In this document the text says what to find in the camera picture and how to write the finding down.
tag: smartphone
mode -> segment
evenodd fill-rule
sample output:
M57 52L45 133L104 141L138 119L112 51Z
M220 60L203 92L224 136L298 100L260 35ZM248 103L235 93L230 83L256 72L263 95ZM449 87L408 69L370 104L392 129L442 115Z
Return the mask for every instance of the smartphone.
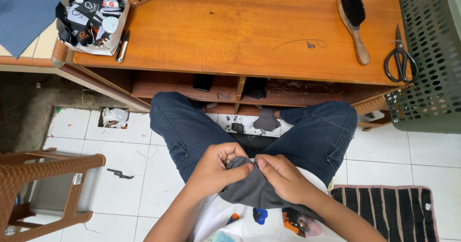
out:
M209 92L213 83L213 74L195 74L192 87L195 90Z

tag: black bristles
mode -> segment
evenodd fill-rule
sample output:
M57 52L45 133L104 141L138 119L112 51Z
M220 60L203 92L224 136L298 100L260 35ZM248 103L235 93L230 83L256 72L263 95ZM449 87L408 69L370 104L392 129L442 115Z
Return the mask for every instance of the black bristles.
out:
M362 0L341 0L341 4L351 27L359 27L365 21L365 8Z

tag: white t-shirt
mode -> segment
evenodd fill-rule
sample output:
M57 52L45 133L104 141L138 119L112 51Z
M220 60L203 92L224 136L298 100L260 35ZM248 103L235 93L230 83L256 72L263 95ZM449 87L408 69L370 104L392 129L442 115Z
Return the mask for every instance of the white t-shirt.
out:
M326 192L314 174L298 168L307 180ZM200 204L189 242L346 242L323 225L292 208L260 210L232 204L217 194Z

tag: jeans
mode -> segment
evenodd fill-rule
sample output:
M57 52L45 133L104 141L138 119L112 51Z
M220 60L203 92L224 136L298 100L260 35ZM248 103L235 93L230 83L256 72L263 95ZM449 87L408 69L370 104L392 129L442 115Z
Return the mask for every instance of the jeans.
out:
M280 117L294 127L264 151L247 151L247 154L282 154L328 186L354 136L355 109L345 102L332 101L282 109ZM165 139L184 182L208 146L235 142L203 112L198 102L178 92L158 92L152 98L150 127Z

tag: doormat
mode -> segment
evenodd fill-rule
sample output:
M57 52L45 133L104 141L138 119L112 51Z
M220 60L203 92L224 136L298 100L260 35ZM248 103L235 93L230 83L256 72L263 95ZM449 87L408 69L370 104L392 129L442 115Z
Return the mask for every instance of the doormat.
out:
M427 187L335 185L330 195L389 242L438 242L432 192Z

